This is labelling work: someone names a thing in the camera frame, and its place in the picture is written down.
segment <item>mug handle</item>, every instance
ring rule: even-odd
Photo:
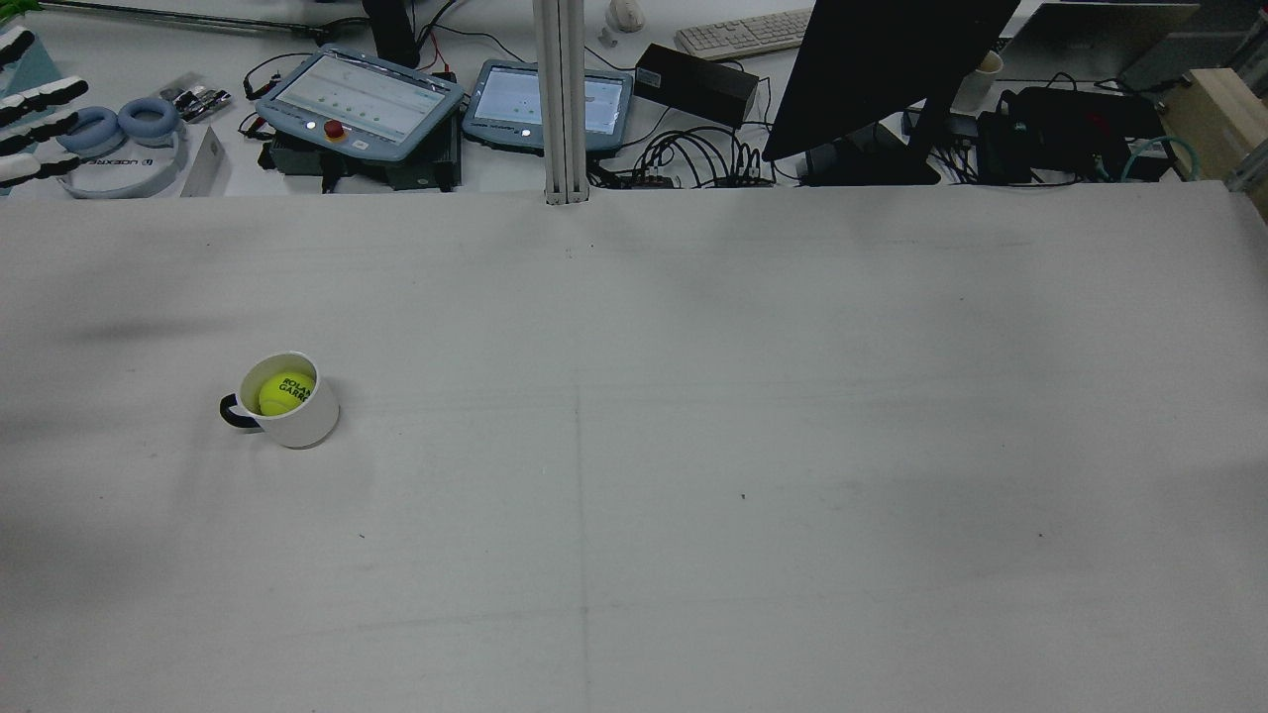
[[[260,421],[250,416],[241,416],[230,411],[232,406],[237,406],[237,395],[230,393],[224,398],[221,398],[221,417],[224,422],[236,429],[257,429],[260,428]]]

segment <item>headphones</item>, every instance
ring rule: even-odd
[[[176,107],[166,99],[142,96],[124,104],[118,113],[105,107],[87,107],[77,114],[79,121],[58,136],[57,142],[84,164],[96,162],[93,160],[120,150],[128,141],[145,148],[170,148],[171,156],[143,180],[123,185],[109,180],[89,181],[87,176],[75,174],[58,178],[62,188],[76,198],[147,198],[167,188],[185,167],[189,150],[181,141],[184,124]]]

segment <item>computer monitor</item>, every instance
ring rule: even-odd
[[[815,3],[762,159],[806,151],[809,185],[938,183],[935,129],[1018,3]],[[909,143],[877,123],[921,99]]]

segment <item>ear cushion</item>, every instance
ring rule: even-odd
[[[119,109],[119,128],[142,146],[165,145],[179,121],[176,107],[157,96],[133,99]]]
[[[84,159],[100,156],[107,151],[113,151],[127,140],[119,131],[119,118],[105,107],[87,107],[79,109],[79,121],[71,131],[57,137],[57,143],[62,148],[76,154]]]

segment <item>yellow tennis ball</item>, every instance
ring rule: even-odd
[[[316,384],[307,374],[281,372],[260,387],[260,415],[280,416],[312,396]]]

